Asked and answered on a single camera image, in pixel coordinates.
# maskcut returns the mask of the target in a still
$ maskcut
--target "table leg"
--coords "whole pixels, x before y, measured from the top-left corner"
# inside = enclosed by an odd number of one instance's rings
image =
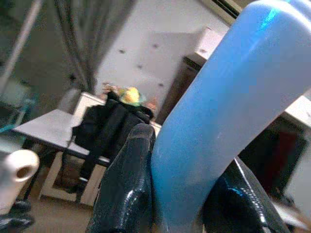
[[[29,184],[29,186],[25,192],[25,195],[24,195],[24,200],[28,199],[28,196],[31,192],[31,189],[33,188],[35,181],[37,180],[37,177],[39,175],[39,172],[40,172],[41,168],[43,167],[44,158],[46,156],[48,156],[49,154],[54,153],[54,152],[56,152],[55,149],[44,149],[42,152],[38,153],[38,156],[40,158],[40,165],[39,165],[38,171],[34,174],[34,176],[32,177],[32,179],[30,181],[30,184]]]
[[[30,150],[33,147],[34,143],[35,142],[33,140],[26,138],[26,140],[24,141],[22,145],[22,148],[26,150]]]

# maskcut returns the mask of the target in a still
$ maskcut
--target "paper towel roll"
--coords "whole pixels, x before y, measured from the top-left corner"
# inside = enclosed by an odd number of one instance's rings
[[[0,215],[7,214],[20,190],[39,167],[39,158],[31,150],[18,150],[0,164]]]

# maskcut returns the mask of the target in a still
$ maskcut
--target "desk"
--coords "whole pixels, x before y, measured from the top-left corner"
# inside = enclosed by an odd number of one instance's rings
[[[33,119],[25,124],[17,126],[13,131],[26,136],[28,139],[37,142],[39,144],[47,146],[47,151],[64,151],[71,137],[71,128],[77,120],[73,115],[65,113],[61,110],[55,109],[49,113],[46,113],[36,119]],[[89,151],[71,143],[68,148],[68,154],[75,157],[85,159]],[[39,154],[40,159],[44,158],[44,154]],[[108,167],[110,160],[105,157],[99,157],[97,164]],[[30,191],[38,177],[42,163],[40,163],[39,169],[33,176],[24,199],[27,199]]]

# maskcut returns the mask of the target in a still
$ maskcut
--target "curtain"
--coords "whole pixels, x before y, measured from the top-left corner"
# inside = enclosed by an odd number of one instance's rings
[[[94,73],[136,0],[55,0],[55,12],[73,75],[94,94]]]

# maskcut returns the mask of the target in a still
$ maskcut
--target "blue plastic object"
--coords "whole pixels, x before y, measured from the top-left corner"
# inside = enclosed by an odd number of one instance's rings
[[[248,5],[165,121],[152,155],[156,224],[191,232],[230,162],[311,85],[311,4]]]

